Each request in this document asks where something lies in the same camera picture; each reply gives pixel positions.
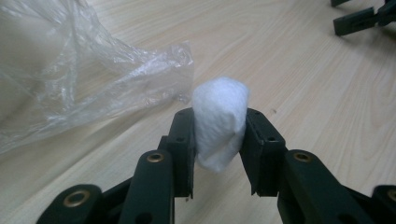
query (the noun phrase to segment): wooden table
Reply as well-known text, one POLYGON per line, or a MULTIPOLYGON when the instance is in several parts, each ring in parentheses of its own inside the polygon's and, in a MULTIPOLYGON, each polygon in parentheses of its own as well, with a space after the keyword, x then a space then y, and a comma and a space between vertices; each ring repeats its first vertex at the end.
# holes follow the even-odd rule
MULTIPOLYGON (((194 87, 228 76, 289 149, 315 153, 344 185, 371 195, 396 184, 396 27, 334 35, 332 20, 380 7, 324 0, 89 0, 116 38, 143 49, 189 40, 194 87)), ((174 103, 96 122, 0 155, 0 222, 35 223, 71 186, 107 190, 132 176, 167 135, 174 103)), ((221 174, 195 167, 194 199, 176 199, 176 223, 281 223, 275 198, 250 196, 236 157, 221 174)))

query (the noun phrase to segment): transparent plastic wrap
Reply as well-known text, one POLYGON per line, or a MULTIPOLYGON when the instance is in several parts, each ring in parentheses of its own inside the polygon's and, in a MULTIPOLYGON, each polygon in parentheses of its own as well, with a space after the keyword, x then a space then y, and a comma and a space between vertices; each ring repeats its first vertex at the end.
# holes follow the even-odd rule
POLYGON ((188 44, 130 47, 85 1, 0 5, 0 153, 106 117, 188 102, 188 44))

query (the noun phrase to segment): white fabric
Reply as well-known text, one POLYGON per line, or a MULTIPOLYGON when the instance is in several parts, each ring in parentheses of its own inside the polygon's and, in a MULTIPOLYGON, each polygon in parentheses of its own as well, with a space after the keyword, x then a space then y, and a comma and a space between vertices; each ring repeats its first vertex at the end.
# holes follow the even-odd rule
POLYGON ((238 153, 245 135, 248 88, 228 77, 197 87, 192 94, 197 160, 220 172, 238 153))

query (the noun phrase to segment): table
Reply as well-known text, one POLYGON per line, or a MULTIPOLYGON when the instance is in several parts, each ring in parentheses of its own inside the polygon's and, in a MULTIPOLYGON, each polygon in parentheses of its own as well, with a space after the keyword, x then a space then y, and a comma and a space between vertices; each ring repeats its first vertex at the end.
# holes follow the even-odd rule
MULTIPOLYGON (((334 35, 332 20, 381 1, 89 0, 116 38, 143 49, 189 40, 193 87, 228 76, 250 89, 289 149, 315 153, 343 184, 371 195, 396 184, 396 27, 334 35)), ((35 223, 76 184, 110 189, 167 135, 172 103, 95 122, 0 155, 0 222, 35 223)), ((195 167, 176 223, 281 223, 276 198, 250 196, 239 156, 220 174, 195 167)))

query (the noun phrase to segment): metal rivet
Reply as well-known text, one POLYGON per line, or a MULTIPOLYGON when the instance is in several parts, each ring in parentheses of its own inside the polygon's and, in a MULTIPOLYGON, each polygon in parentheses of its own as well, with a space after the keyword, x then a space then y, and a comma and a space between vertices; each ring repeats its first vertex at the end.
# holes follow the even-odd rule
POLYGON ((148 156, 148 161, 159 162, 159 161, 163 161, 163 158, 164 158, 163 154, 156 152, 148 156))
POLYGON ((77 207, 85 203, 90 198, 90 192, 85 189, 77 190, 64 198, 64 206, 66 207, 77 207))
POLYGON ((311 162, 312 158, 303 152, 296 152, 293 154, 294 159, 296 159, 297 161, 303 161, 303 162, 311 162))
POLYGON ((388 196, 396 202, 396 189, 390 189, 388 190, 388 196))

